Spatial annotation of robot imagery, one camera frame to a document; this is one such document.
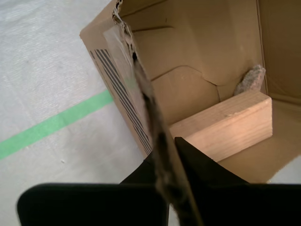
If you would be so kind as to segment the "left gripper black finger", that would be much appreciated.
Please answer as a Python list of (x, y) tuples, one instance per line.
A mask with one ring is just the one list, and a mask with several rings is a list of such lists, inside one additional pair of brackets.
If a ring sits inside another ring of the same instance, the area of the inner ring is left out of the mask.
[(299, 226), (301, 186), (252, 184), (182, 137), (175, 145), (206, 226)]
[(119, 184), (40, 184), (16, 210), (23, 226), (166, 226), (169, 207), (154, 183), (149, 155)]

